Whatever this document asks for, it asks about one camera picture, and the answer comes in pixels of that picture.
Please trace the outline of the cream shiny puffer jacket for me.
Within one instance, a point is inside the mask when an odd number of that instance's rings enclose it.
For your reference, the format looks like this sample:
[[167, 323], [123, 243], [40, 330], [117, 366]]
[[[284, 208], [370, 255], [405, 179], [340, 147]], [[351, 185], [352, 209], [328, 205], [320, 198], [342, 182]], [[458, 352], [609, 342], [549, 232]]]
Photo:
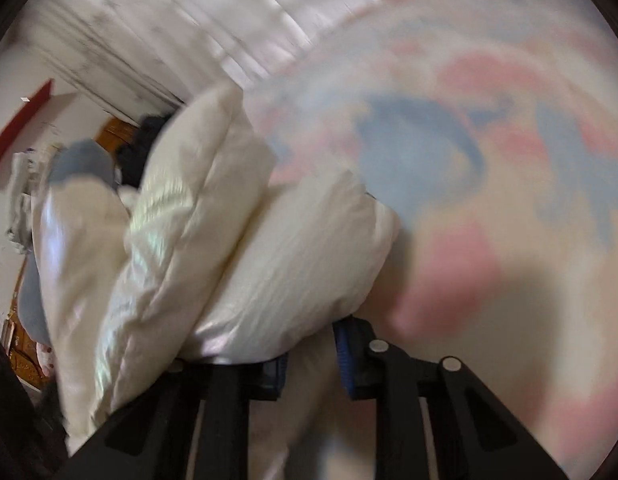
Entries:
[[133, 207], [91, 176], [33, 206], [42, 304], [75, 453], [176, 359], [288, 356], [281, 399], [251, 411], [249, 474], [283, 477], [332, 378], [330, 326], [371, 291], [399, 220], [345, 169], [274, 185], [243, 93], [224, 82], [176, 114]]

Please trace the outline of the white clothes pile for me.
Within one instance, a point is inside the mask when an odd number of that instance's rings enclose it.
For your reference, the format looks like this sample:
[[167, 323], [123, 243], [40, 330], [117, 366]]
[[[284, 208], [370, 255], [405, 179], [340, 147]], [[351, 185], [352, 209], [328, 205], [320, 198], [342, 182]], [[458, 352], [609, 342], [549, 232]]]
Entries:
[[6, 188], [5, 235], [21, 254], [32, 247], [33, 200], [56, 154], [53, 144], [40, 152], [28, 150], [13, 154]]

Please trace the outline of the lower blue rolled blanket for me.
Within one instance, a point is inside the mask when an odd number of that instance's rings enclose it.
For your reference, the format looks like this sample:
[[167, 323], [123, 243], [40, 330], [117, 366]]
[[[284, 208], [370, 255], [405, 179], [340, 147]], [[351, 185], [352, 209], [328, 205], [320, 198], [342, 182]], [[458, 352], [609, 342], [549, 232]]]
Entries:
[[17, 314], [28, 336], [38, 344], [51, 345], [42, 302], [40, 276], [33, 252], [28, 252], [18, 290]]

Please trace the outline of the blue rolled blanket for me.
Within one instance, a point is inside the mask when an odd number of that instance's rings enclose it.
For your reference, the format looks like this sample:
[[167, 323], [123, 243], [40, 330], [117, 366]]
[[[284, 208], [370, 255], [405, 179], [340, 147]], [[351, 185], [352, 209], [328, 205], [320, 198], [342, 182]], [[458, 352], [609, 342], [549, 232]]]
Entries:
[[114, 160], [92, 139], [76, 142], [61, 150], [54, 157], [46, 180], [49, 184], [62, 183], [77, 176], [94, 177], [110, 188], [116, 187]]
[[33, 252], [28, 252], [18, 290], [17, 314], [28, 336], [38, 344], [51, 345], [42, 302], [40, 276]]

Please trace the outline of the black fuzzy cloth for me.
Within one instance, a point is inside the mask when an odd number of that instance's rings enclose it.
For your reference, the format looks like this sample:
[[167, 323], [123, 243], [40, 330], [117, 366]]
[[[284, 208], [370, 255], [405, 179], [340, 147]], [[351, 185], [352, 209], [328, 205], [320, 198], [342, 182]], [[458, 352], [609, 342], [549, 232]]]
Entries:
[[139, 188], [152, 146], [161, 130], [172, 118], [165, 115], [146, 115], [131, 136], [131, 141], [115, 150], [115, 160], [120, 171], [122, 185]]

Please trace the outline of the upper blue rolled blanket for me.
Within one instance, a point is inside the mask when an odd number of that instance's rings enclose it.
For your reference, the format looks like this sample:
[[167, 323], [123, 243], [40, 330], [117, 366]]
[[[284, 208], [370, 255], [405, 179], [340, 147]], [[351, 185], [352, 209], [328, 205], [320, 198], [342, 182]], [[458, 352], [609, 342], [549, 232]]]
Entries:
[[54, 157], [46, 180], [49, 184], [62, 183], [77, 176], [94, 177], [110, 188], [116, 187], [114, 160], [92, 139], [76, 142], [61, 150]]

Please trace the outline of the floral pastel bed blanket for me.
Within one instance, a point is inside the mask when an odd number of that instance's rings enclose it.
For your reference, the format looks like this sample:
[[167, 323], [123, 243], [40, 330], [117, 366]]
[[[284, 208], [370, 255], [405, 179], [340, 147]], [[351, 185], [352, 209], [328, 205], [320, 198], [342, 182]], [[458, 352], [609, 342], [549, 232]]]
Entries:
[[400, 217], [368, 297], [573, 479], [618, 441], [618, 41], [590, 0], [396, 0], [246, 96], [277, 181], [349, 166]]

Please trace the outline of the white patterned window curtain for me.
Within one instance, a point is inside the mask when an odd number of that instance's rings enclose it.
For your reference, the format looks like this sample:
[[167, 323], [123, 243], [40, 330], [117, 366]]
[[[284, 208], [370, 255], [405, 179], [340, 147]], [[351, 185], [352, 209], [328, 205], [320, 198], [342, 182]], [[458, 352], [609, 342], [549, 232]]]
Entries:
[[30, 0], [21, 37], [121, 118], [172, 110], [215, 81], [250, 86], [382, 0]]

